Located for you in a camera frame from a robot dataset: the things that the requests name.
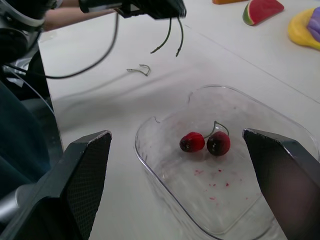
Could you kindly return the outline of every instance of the black cable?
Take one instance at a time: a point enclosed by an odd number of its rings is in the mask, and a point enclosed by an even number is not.
[[[180,25],[180,29],[181,29],[181,43],[180,43],[180,46],[178,48],[178,51],[176,52],[176,55],[175,57],[178,57],[179,53],[180,53],[180,50],[182,48],[182,45],[184,43],[184,27],[182,26],[182,23],[180,21],[180,18],[178,17],[178,22],[179,22],[179,25]]]
[[[25,74],[22,74],[22,73],[17,73],[16,74],[20,77],[20,78],[23,78],[24,80],[26,80],[26,75]],[[19,79],[16,75],[14,75],[12,72],[7,72],[7,71],[4,71],[4,76],[6,78],[10,78],[10,79]]]
[[[86,68],[84,68],[84,69],[82,69],[80,71],[77,71],[75,73],[72,73],[72,74],[69,74],[69,75],[65,75],[65,76],[47,76],[47,75],[44,75],[44,74],[39,74],[39,73],[36,73],[36,72],[27,71],[27,70],[24,70],[24,69],[22,69],[20,67],[11,65],[11,64],[5,64],[5,66],[10,67],[10,68],[15,69],[15,70],[19,70],[19,71],[21,71],[23,73],[28,73],[29,75],[46,77],[47,79],[68,79],[68,78],[72,78],[74,76],[77,76],[79,74],[83,74],[84,72],[94,68],[95,66],[100,64],[110,54],[110,52],[114,48],[116,40],[117,40],[118,28],[119,28],[119,15],[118,15],[118,13],[116,13],[115,14],[114,34],[113,34],[111,45],[109,46],[109,48],[106,51],[106,53],[98,61],[96,61],[95,63],[93,63],[90,66],[88,66],[88,67],[86,67]]]
[[[166,35],[165,40],[163,41],[163,43],[161,43],[160,46],[158,46],[155,50],[153,50],[152,52],[150,52],[150,54],[154,54],[156,51],[158,51],[160,48],[162,48],[162,47],[166,44],[166,42],[168,41],[169,36],[170,36],[170,32],[171,32],[171,22],[172,22],[172,18],[170,17],[169,30],[168,30],[168,33],[167,33],[167,35]]]

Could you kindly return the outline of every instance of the person's arm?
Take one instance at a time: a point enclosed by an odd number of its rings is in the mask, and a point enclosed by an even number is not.
[[[65,2],[72,2],[72,0],[64,0],[61,8],[52,9],[46,12],[43,26],[45,31],[59,29],[114,12],[113,10],[108,9],[98,12],[83,13],[79,7],[63,7]]]

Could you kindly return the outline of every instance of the white tablecloth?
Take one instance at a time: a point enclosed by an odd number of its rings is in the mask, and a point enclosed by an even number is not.
[[[204,85],[241,90],[306,127],[320,139],[320,53],[287,37],[294,14],[320,4],[282,0],[285,11],[252,27],[243,23],[247,2],[214,5],[185,0],[184,44],[176,20],[149,16],[121,19],[110,56],[77,77],[48,80],[63,146],[84,135],[108,129],[112,143],[105,188],[91,240],[180,240],[183,230],[159,205],[134,152],[138,127],[181,107],[188,93]],[[109,47],[114,15],[107,15],[42,35],[40,51],[47,75],[80,70]],[[151,74],[128,73],[139,64]]]

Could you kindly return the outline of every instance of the orange object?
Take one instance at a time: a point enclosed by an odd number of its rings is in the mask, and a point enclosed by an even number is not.
[[[212,0],[214,4],[232,4],[232,3],[237,3],[237,2],[243,2],[247,0]]]

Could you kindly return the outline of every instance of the yellow toy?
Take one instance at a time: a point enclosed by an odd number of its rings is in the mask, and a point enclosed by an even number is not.
[[[295,44],[320,50],[320,42],[316,41],[307,29],[314,10],[315,8],[311,8],[294,16],[288,26],[288,35]]]

